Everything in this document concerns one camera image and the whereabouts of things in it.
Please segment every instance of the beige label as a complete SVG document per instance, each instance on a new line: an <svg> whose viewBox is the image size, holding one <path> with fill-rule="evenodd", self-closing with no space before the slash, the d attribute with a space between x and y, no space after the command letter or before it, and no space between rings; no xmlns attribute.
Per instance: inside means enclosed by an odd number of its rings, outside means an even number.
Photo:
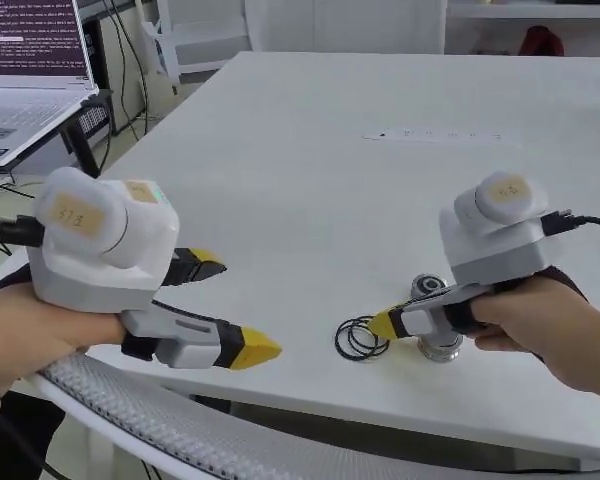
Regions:
<svg viewBox="0 0 600 480"><path fill-rule="evenodd" d="M104 211L82 200L60 193L51 209L51 222L87 238L95 238L104 222Z"/></svg>
<svg viewBox="0 0 600 480"><path fill-rule="evenodd" d="M158 200L153 195L151 188L145 182L124 182L131 198L136 202L142 203L158 203Z"/></svg>
<svg viewBox="0 0 600 480"><path fill-rule="evenodd" d="M531 195L529 185L520 175L511 175L489 189L489 198L495 203L507 203Z"/></svg>

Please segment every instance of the red object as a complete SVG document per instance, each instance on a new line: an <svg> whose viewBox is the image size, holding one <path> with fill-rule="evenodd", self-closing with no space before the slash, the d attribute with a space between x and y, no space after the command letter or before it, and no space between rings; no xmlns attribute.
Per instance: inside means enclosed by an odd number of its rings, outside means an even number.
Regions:
<svg viewBox="0 0 600 480"><path fill-rule="evenodd" d="M547 27L536 25L527 30L518 55L564 57L562 40Z"/></svg>

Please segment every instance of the laptop screen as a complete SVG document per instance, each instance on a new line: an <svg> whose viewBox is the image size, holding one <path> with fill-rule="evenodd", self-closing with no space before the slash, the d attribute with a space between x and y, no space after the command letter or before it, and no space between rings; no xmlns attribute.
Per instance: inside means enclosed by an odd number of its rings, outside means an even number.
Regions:
<svg viewBox="0 0 600 480"><path fill-rule="evenodd" d="M0 0L0 75L88 78L72 0Z"/></svg>

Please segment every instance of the laptop keyboard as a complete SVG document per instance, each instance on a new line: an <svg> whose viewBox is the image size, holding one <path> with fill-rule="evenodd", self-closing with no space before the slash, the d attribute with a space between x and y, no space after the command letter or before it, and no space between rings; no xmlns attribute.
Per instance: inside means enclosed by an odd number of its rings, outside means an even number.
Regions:
<svg viewBox="0 0 600 480"><path fill-rule="evenodd" d="M66 102L60 104L18 104L0 105L0 125L9 127L44 126L61 110L67 107Z"/></svg>

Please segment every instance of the laptop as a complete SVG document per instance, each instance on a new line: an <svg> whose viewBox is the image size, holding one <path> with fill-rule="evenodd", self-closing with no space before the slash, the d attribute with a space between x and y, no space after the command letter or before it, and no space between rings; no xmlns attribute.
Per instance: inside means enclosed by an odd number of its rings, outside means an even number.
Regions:
<svg viewBox="0 0 600 480"><path fill-rule="evenodd" d="M75 0L0 0L0 170L97 93Z"/></svg>

